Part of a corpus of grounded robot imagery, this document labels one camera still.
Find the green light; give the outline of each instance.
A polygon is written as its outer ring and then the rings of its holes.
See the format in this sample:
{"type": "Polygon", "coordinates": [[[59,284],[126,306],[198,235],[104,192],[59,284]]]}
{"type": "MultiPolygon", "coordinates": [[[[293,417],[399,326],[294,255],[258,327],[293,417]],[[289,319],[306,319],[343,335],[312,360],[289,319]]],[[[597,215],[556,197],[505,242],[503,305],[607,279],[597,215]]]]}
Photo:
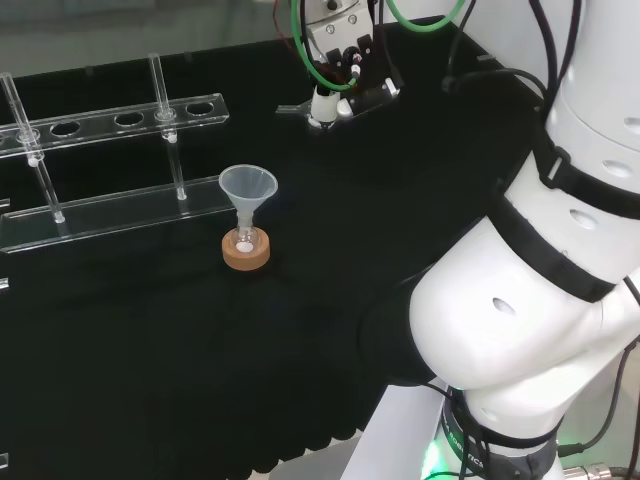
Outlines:
{"type": "Polygon", "coordinates": [[[440,453],[440,448],[436,444],[435,440],[429,444],[427,451],[424,454],[424,460],[422,462],[421,479],[427,478],[433,472],[444,472],[448,470],[448,466],[440,453]]]}

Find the cork base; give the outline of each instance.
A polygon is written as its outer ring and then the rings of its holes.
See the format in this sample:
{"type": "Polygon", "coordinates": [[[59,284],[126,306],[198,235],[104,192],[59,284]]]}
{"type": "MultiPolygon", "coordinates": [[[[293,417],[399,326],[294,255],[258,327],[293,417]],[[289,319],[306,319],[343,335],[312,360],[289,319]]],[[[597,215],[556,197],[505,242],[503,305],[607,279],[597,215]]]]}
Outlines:
{"type": "Polygon", "coordinates": [[[271,256],[269,235],[259,228],[256,228],[256,231],[260,235],[260,245],[249,253],[238,251],[235,245],[232,244],[231,234],[233,230],[229,231],[222,239],[222,258],[234,270],[240,270],[241,272],[256,270],[269,261],[271,256]]]}

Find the black rubber band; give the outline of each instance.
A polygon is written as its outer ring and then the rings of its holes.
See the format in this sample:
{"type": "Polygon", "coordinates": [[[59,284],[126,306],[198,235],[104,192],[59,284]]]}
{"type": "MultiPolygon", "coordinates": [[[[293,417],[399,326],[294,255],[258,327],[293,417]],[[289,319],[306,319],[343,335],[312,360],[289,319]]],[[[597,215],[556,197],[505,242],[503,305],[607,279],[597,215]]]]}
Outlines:
{"type": "Polygon", "coordinates": [[[640,195],[609,185],[571,164],[571,156],[553,144],[540,121],[534,124],[533,155],[540,181],[581,202],[618,217],[640,220],[640,195]]]}
{"type": "Polygon", "coordinates": [[[568,294],[595,303],[615,287],[583,270],[547,243],[500,190],[496,191],[488,216],[505,243],[523,262],[568,294]]]}
{"type": "MultiPolygon", "coordinates": [[[[467,406],[467,402],[464,399],[464,395],[462,394],[462,392],[460,390],[450,389],[450,392],[453,395],[453,397],[456,399],[456,402],[457,402],[457,405],[458,405],[458,409],[457,410],[455,408],[451,408],[451,413],[453,414],[453,418],[455,419],[457,424],[460,425],[460,426],[468,424],[469,422],[466,422],[464,420],[464,418],[461,417],[461,416],[467,416],[467,417],[471,416],[471,412],[469,411],[469,407],[467,406]]],[[[482,426],[480,424],[478,424],[478,427],[479,427],[479,430],[480,430],[481,438],[482,438],[482,440],[484,442],[490,443],[492,445],[498,445],[498,446],[501,446],[501,447],[515,448],[515,449],[518,449],[518,450],[524,450],[525,448],[534,448],[534,447],[537,447],[538,445],[542,445],[544,443],[547,443],[558,432],[558,429],[560,428],[560,425],[562,425],[562,419],[553,428],[553,430],[551,430],[548,433],[545,433],[544,435],[541,435],[541,436],[535,437],[535,438],[508,437],[506,435],[503,435],[501,433],[496,432],[495,430],[491,430],[490,428],[484,427],[484,426],[482,426]]]]}

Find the black table surface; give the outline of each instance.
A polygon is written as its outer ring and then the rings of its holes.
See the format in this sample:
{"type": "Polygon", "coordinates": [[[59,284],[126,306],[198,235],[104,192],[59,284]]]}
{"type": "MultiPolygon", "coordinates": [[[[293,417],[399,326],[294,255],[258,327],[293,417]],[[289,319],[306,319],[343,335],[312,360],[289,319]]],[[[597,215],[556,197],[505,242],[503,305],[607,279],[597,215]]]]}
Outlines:
{"type": "MultiPolygon", "coordinates": [[[[11,478],[245,479],[366,426],[386,381],[354,353],[360,313],[484,214],[535,104],[514,79],[445,94],[454,29],[388,30],[402,95],[321,136],[274,115],[310,96],[280,42],[163,58],[171,98],[221,92],[231,113],[181,134],[185,177],[253,163],[278,178],[255,218],[272,258],[244,274],[223,263],[234,212],[0,258],[11,478]]],[[[457,69],[481,68],[478,53],[464,43],[457,69]]],[[[154,100],[145,60],[17,86],[34,119],[154,100]]],[[[169,183],[163,148],[138,137],[51,152],[47,166],[66,201],[169,183]]],[[[42,204],[23,158],[0,163],[6,197],[42,204]]],[[[406,322],[407,295],[384,315],[406,322]]]]}

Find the funnel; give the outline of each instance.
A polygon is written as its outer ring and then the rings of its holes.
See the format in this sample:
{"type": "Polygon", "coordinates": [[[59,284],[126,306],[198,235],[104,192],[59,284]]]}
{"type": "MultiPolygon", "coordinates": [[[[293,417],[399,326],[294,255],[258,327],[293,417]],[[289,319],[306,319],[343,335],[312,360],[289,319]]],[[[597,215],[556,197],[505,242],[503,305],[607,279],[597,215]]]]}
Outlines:
{"type": "Polygon", "coordinates": [[[269,237],[253,227],[253,212],[278,190],[276,177],[255,165],[234,165],[218,182],[238,211],[238,228],[222,241],[225,261],[236,270],[261,267],[269,259],[269,237]]]}

